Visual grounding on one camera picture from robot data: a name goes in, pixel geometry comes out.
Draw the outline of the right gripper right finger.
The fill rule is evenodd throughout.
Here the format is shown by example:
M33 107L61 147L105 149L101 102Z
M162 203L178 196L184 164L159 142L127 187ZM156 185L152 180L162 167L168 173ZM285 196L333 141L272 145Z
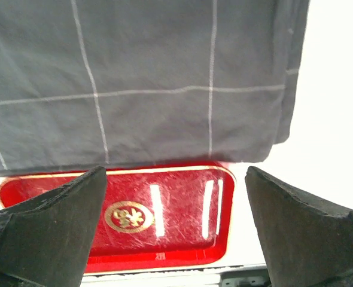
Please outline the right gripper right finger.
M245 183L272 286L353 286L353 209L254 166Z

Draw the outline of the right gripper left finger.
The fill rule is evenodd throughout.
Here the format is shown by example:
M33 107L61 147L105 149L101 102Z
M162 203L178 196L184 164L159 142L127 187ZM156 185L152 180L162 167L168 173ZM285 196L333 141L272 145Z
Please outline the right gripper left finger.
M106 170L0 210L0 286L80 286L106 192Z

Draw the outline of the red rectangular tray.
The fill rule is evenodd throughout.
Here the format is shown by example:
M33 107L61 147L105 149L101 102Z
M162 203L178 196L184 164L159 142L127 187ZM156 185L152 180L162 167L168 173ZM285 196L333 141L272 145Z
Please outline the red rectangular tray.
M83 173L7 178L4 209ZM226 252L236 179L217 163L106 170L87 274L210 264Z

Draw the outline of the grey checked cloth napkin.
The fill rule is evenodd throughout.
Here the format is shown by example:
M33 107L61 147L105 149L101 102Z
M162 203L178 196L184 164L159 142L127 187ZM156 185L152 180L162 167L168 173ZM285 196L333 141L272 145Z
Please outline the grey checked cloth napkin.
M308 1L0 1L0 176L258 163L290 135Z

